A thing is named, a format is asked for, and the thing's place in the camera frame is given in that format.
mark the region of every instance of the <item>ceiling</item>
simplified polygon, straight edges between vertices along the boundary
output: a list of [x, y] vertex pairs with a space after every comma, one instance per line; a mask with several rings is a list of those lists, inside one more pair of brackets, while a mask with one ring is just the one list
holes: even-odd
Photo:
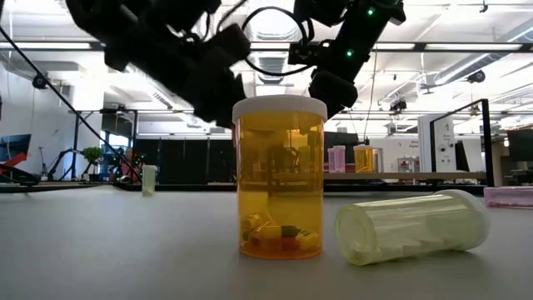
[[[213, 28], [221, 15], [238, 1], [222, 2], [222, 7], [213, 18]], [[228, 23], [242, 23], [247, 15], [259, 7], [274, 5], [291, 10], [293, 3], [294, 0], [250, 0], [236, 11]], [[401, 26], [390, 23], [381, 35], [380, 42], [506, 43], [525, 29], [533, 28], [533, 0], [487, 0], [489, 8], [484, 13], [480, 12], [482, 0], [404, 0], [404, 3], [407, 21]], [[278, 36], [280, 43], [294, 41], [298, 39], [298, 34], [293, 34], [295, 26], [291, 22], [290, 18], [280, 13], [262, 12], [251, 22], [249, 38], [260, 42]], [[319, 23], [314, 25], [316, 40], [334, 38], [338, 31], [338, 27], [328, 28]], [[9, 29], [16, 41], [92, 41], [91, 37], [77, 29], [64, 4], [57, 0], [7, 0], [2, 26]], [[196, 29], [203, 33], [204, 26], [204, 20], [200, 20]], [[344, 127], [348, 132], [360, 133], [367, 127], [367, 132], [372, 135], [386, 133], [385, 125], [391, 122], [414, 125], [415, 114], [393, 118], [387, 113], [378, 112], [388, 111], [390, 102], [399, 98], [407, 101], [407, 111], [412, 112], [450, 111], [479, 98], [489, 98], [492, 111], [530, 109], [528, 103], [533, 103], [532, 54], [511, 54], [486, 64], [482, 68], [486, 80], [482, 83], [470, 84], [463, 81], [464, 78], [459, 78], [442, 87], [432, 88], [430, 94], [421, 88], [421, 84], [432, 83], [435, 77], [464, 69], [476, 59], [483, 58], [481, 56], [469, 53], [379, 52], [376, 57], [372, 54], [356, 78], [360, 97], [352, 107], [354, 112], [334, 117], [326, 129], [336, 131], [336, 128]], [[252, 57], [255, 63], [275, 70], [288, 71], [300, 67], [286, 65], [286, 52], [255, 52]], [[147, 81], [143, 74], [109, 73], [103, 65], [102, 54], [98, 52], [31, 52], [31, 58], [38, 62], [77, 63], [80, 68], [76, 72], [59, 70], [61, 72], [52, 73], [72, 83], [82, 80], [84, 73], [105, 73], [102, 78], [109, 85], [106, 93], [108, 103], [125, 103], [131, 108], [162, 109], [165, 106], [154, 97], [154, 93], [159, 93], [176, 109], [190, 108], [161, 85]], [[243, 75], [248, 96], [306, 94], [311, 79], [310, 70], [285, 77], [280, 84], [272, 86], [265, 85], [262, 77], [244, 62], [238, 63], [232, 70]], [[372, 116], [367, 125], [369, 109]], [[174, 122], [168, 116], [163, 119]], [[472, 126], [474, 123], [479, 123], [479, 120], [467, 122], [465, 131], [475, 128]]]

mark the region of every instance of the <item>gray table surface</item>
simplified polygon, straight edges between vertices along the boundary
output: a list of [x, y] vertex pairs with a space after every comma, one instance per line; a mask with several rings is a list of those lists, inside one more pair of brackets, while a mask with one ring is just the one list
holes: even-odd
[[491, 209], [491, 235], [470, 252], [342, 259], [340, 206], [412, 195], [327, 195], [322, 255], [267, 261], [237, 250], [235, 193], [0, 194], [0, 299], [531, 299], [533, 210]]

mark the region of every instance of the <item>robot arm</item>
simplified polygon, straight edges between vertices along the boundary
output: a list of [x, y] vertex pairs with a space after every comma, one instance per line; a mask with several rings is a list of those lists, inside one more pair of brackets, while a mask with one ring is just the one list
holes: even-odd
[[[241, 76], [230, 66], [244, 60], [251, 44], [236, 25], [203, 42], [192, 27], [220, 0], [67, 0], [74, 22], [104, 45], [106, 65], [122, 71], [133, 63], [195, 108], [206, 122], [231, 126], [233, 105], [246, 97]], [[296, 0], [298, 22], [343, 23], [329, 47], [295, 43], [289, 63], [317, 66], [309, 92], [329, 117], [357, 99], [356, 75], [390, 20], [406, 20], [402, 0]]]

